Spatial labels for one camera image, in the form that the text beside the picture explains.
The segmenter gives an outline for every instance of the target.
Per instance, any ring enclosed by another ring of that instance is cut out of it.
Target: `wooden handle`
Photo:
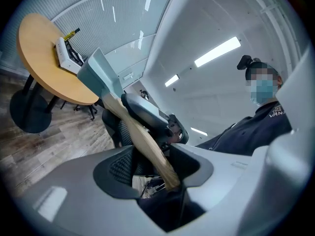
[[[133,144],[155,166],[165,181],[166,190],[179,187],[180,181],[172,165],[143,125],[130,116],[121,99],[116,98],[112,93],[107,93],[102,95],[102,101],[106,109],[125,122]]]

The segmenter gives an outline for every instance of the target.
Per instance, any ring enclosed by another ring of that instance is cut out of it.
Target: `yellow tool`
[[[68,41],[70,38],[72,38],[78,31],[80,31],[80,28],[78,28],[78,29],[76,29],[76,30],[74,30],[74,31],[72,31],[72,32],[70,32],[66,37],[64,37],[63,39],[65,40],[65,41]]]

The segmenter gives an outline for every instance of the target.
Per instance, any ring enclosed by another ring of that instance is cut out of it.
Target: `wooden floor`
[[[26,79],[0,74],[0,171],[14,196],[18,196],[61,163],[80,156],[113,148],[101,120],[102,108],[91,121],[88,107],[74,111],[75,104],[62,100],[52,110],[52,122],[39,134],[23,132],[10,116],[12,95],[21,90]],[[49,92],[41,95],[47,101]]]

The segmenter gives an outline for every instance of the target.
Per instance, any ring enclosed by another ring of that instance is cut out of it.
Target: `round wooden table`
[[[59,68],[55,42],[63,33],[46,17],[32,13],[21,22],[16,46],[30,73],[23,90],[10,102],[14,122],[26,132],[39,133],[51,122],[51,110],[59,98],[79,105],[92,105],[98,97],[75,74]],[[33,80],[36,84],[29,92]],[[54,95],[49,104],[40,96],[42,89]]]

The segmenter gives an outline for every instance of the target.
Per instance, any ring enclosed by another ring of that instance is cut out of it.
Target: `face mask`
[[[275,97],[278,91],[278,86],[273,80],[267,78],[261,78],[259,80],[251,81],[251,101],[257,106],[261,106],[266,103],[269,99]]]

